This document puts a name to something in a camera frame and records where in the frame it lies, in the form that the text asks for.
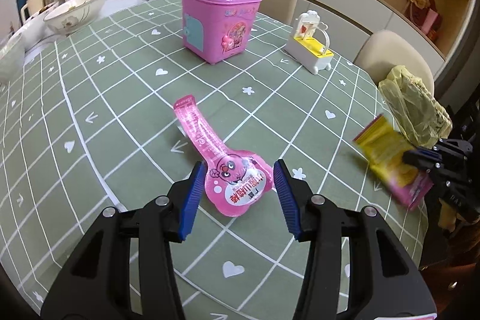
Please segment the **pink yellow snack bag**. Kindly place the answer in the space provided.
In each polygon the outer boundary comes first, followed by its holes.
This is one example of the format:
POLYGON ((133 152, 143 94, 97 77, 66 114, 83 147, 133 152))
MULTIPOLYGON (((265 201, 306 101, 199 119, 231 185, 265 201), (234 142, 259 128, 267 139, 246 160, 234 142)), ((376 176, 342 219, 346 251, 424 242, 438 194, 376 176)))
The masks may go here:
POLYGON ((433 186, 429 175, 405 163, 405 152, 416 149, 395 131, 384 115, 378 115, 354 139, 368 160, 371 171, 392 196, 408 210, 414 210, 433 186))

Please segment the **near beige chair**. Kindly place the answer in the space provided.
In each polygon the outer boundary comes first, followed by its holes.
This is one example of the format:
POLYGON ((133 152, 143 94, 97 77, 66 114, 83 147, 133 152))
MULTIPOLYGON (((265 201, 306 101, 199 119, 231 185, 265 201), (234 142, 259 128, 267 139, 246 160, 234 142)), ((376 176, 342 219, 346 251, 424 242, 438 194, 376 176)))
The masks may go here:
POLYGON ((405 66, 414 76, 421 78, 425 87, 434 94, 434 77, 421 54, 395 32, 374 32, 355 57, 354 65, 368 73, 377 85, 391 69, 405 66))

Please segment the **green grid tablecloth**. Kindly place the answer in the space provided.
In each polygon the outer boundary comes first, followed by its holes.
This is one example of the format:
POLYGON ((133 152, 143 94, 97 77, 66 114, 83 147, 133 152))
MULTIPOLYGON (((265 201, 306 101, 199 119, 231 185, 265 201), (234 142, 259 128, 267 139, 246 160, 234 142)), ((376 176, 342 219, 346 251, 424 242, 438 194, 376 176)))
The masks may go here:
POLYGON ((274 163, 336 205, 378 208, 415 262, 428 226, 354 144, 388 110, 342 51, 313 75, 285 52, 289 26, 257 15, 241 54, 210 65, 182 44, 181 0, 154 0, 47 46, 1 87, 1 266, 38 311, 72 250, 109 206, 142 207, 199 153, 174 102, 192 95, 219 138, 274 163))

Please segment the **red gift bag bouquet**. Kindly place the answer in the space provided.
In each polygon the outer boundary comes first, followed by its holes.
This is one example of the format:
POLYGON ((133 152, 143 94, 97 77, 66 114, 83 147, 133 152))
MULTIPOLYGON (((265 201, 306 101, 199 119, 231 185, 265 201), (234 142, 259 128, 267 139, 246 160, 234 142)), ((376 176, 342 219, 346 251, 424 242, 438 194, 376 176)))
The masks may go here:
POLYGON ((443 19, 434 0, 407 0, 403 15, 429 40, 438 40, 443 19))

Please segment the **white yellow toy box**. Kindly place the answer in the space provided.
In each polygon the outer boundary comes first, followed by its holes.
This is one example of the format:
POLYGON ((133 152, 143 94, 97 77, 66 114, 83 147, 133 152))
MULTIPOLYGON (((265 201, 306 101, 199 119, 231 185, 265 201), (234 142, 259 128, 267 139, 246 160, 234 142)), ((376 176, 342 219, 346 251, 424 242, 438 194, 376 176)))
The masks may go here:
POLYGON ((285 51, 313 75, 331 70, 334 53, 329 48, 328 25, 315 10, 298 16, 285 45, 285 51))

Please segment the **small white bowl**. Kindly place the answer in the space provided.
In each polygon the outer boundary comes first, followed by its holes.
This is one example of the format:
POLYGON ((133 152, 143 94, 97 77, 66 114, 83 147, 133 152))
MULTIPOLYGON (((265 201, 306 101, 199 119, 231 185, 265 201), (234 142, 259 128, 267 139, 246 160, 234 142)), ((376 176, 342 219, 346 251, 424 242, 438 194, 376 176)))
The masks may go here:
POLYGON ((0 80, 7 84, 24 65, 24 42, 22 34, 12 36, 1 48, 0 80))

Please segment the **white rectangular dish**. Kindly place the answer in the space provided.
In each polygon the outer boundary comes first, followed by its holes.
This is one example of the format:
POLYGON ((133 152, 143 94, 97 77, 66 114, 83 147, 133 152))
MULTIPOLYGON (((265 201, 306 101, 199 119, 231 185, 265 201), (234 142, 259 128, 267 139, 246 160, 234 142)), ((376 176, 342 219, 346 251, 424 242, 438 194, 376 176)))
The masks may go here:
POLYGON ((12 39, 21 38, 24 51, 28 52, 36 44, 38 44, 45 36, 47 26, 44 22, 44 17, 51 11, 58 7, 58 2, 51 3, 39 10, 33 16, 29 17, 12 36, 12 39))

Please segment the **large white bowl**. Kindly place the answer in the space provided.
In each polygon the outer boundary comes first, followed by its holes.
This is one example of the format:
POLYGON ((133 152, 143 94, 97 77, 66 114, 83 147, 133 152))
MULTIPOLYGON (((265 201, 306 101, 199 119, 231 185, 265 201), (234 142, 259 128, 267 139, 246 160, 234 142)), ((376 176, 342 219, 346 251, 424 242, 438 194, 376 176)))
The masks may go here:
POLYGON ((106 0, 68 0, 49 11, 43 21, 54 34, 67 36, 88 23, 100 13, 106 0))

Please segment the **pink toy box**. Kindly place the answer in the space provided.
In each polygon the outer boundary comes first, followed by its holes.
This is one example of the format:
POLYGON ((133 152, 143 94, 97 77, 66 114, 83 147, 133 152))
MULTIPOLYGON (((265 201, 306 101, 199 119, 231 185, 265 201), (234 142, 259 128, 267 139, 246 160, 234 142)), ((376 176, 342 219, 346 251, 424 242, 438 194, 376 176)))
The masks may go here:
POLYGON ((181 0, 186 48, 210 64, 243 52, 262 0, 181 0))

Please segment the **white mug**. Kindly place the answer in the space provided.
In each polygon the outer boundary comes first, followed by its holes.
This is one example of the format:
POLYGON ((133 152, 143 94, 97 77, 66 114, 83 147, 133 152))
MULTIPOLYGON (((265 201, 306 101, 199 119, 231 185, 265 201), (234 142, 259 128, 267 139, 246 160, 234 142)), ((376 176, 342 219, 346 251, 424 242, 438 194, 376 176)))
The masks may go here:
POLYGON ((26 4, 20 9, 20 20, 25 23, 28 18, 35 15, 44 7, 44 0, 27 0, 26 4))

